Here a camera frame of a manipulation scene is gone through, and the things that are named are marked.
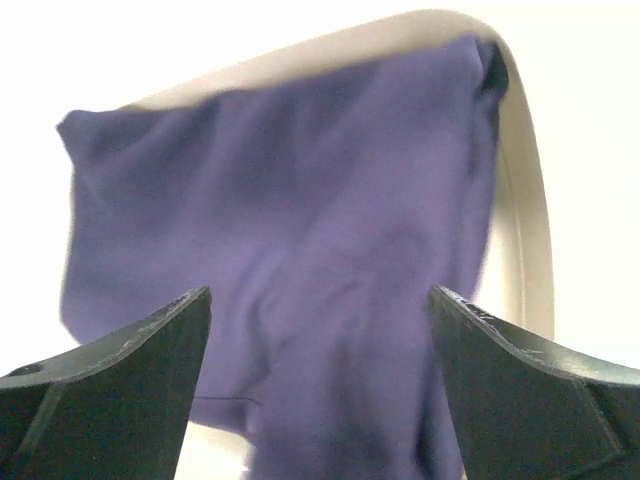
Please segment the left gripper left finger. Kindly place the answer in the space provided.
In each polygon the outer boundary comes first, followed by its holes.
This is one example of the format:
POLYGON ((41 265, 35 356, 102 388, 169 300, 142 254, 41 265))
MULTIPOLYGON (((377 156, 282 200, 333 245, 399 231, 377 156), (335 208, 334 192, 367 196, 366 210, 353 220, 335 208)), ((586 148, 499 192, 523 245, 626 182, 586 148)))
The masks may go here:
POLYGON ((149 317, 1 379, 4 479, 172 479, 211 323, 190 290, 149 317))

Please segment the dark purple garment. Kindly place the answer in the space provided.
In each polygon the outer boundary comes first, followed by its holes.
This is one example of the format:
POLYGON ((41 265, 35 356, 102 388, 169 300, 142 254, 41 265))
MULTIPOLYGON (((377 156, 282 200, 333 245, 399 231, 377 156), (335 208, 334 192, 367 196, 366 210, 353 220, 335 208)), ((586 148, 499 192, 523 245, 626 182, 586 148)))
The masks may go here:
POLYGON ((75 110, 61 317, 87 343, 206 285, 192 418, 254 479, 458 479, 425 310, 474 292, 498 46, 440 47, 163 111, 75 110))

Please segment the cream plastic basin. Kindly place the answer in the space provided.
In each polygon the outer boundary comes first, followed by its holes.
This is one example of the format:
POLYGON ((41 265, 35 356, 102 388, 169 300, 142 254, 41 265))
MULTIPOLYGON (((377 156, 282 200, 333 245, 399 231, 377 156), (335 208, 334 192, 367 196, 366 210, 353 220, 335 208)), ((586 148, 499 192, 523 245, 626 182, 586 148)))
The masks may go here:
POLYGON ((376 57, 476 34, 499 46, 509 86, 500 106, 490 234, 474 301, 545 338, 554 336, 554 277, 548 209, 536 135, 513 53, 491 25, 466 13, 414 10, 342 28, 218 68, 130 102, 136 110, 194 104, 218 92, 275 85, 376 57))

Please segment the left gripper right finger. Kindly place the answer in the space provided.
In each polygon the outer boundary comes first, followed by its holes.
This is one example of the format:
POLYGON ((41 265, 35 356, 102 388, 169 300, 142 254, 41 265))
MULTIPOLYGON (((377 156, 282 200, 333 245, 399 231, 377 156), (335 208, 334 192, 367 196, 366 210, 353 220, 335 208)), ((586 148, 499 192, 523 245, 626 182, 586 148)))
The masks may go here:
POLYGON ((440 286, 433 341, 469 479, 636 479, 639 372, 545 339, 440 286))

